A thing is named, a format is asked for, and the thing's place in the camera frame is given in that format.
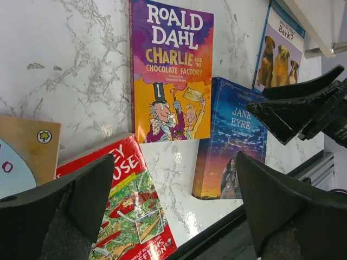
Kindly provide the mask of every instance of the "dog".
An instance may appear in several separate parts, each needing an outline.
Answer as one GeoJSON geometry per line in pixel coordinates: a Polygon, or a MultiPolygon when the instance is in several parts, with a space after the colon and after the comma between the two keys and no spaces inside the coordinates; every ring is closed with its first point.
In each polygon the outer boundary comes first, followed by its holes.
{"type": "Polygon", "coordinates": [[[290,85],[298,83],[297,71],[299,69],[299,65],[298,65],[298,63],[296,61],[291,61],[291,67],[292,67],[292,70],[289,73],[289,83],[290,83],[290,85]]]}
{"type": "Polygon", "coordinates": [[[289,85],[288,59],[290,56],[291,55],[287,47],[285,47],[283,44],[278,46],[278,55],[272,71],[272,88],[289,85]]]}
{"type": "Polygon", "coordinates": [[[265,36],[265,49],[262,53],[261,66],[258,71],[258,86],[264,85],[265,88],[269,88],[271,85],[273,69],[273,49],[275,47],[275,41],[270,36],[265,36]]]}

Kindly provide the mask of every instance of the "black top hat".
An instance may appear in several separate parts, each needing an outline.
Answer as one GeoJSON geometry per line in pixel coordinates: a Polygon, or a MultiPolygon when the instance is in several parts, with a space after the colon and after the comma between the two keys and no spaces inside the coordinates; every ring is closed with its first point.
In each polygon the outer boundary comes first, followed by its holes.
{"type": "Polygon", "coordinates": [[[152,105],[155,105],[158,103],[166,104],[167,101],[165,100],[164,84],[162,82],[153,83],[153,88],[154,88],[154,96],[156,100],[155,102],[152,103],[152,105]]]}

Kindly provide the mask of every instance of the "metal pipe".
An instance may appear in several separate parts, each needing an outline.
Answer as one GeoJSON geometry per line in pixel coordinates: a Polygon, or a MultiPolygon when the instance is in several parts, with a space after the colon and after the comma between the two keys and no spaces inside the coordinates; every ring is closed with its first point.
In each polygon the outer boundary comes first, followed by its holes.
{"type": "MultiPolygon", "coordinates": [[[[334,43],[331,49],[331,52],[333,54],[342,53],[344,51],[347,51],[347,42],[334,43]]],[[[314,49],[305,51],[306,59],[320,57],[322,55],[323,55],[323,52],[319,48],[314,48],[314,49]]]]}

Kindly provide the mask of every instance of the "marble table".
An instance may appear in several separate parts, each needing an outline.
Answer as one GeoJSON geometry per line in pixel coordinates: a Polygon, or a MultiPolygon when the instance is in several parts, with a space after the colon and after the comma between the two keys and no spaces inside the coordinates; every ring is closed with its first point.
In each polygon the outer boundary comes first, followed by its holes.
{"type": "MultiPolygon", "coordinates": [[[[251,86],[268,0],[161,2],[213,12],[213,76],[251,86]]],[[[0,21],[0,114],[61,122],[60,161],[130,130],[127,0],[3,1],[0,21]]],[[[320,74],[320,58],[303,58],[301,81],[320,74]]],[[[241,204],[190,195],[197,148],[142,145],[177,245],[241,204]]],[[[322,149],[321,134],[287,146],[269,135],[266,164],[288,173],[322,149]]]]}

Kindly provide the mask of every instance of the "woman on book cover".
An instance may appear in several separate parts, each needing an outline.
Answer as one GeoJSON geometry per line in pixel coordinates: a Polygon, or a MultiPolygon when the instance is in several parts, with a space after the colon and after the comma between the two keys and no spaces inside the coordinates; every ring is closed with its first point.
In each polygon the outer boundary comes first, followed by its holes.
{"type": "Polygon", "coordinates": [[[232,157],[224,168],[220,199],[241,199],[241,190],[236,171],[236,157],[232,157]]]}

